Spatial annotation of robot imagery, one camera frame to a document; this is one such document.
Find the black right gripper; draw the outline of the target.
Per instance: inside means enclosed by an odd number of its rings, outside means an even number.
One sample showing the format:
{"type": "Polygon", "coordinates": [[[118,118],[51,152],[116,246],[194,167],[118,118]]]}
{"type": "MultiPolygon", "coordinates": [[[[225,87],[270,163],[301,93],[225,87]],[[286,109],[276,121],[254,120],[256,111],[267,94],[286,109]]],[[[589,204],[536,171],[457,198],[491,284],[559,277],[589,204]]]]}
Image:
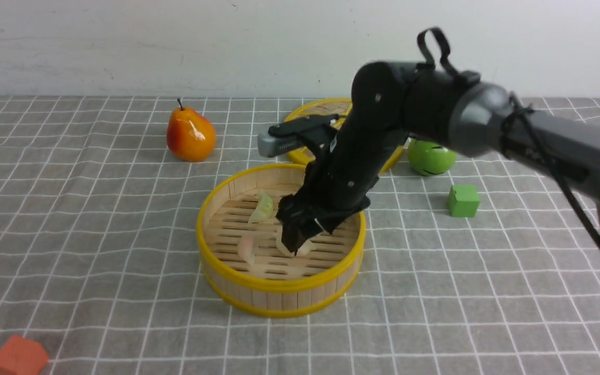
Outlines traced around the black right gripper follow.
{"type": "Polygon", "coordinates": [[[293,256],[310,238],[332,233],[369,206],[367,192],[408,134],[398,114],[355,112],[333,126],[336,136],[307,164],[302,187],[279,206],[281,242],[293,256]]]}

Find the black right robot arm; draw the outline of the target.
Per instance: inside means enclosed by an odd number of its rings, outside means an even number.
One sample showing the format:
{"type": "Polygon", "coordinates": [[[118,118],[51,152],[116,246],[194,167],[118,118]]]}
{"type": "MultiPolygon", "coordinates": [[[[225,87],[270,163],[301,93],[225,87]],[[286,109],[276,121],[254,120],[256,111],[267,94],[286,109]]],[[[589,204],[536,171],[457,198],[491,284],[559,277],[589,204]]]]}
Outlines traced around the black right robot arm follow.
{"type": "Polygon", "coordinates": [[[477,73],[455,76],[428,64],[370,62],[352,84],[352,110],[338,129],[331,116],[273,126],[315,160],[302,187],[277,212],[281,240],[296,253],[307,240],[331,233],[367,208],[367,192],[384,163],[408,137],[462,156],[496,151],[552,177],[600,250],[600,127],[524,106],[477,73]]]}

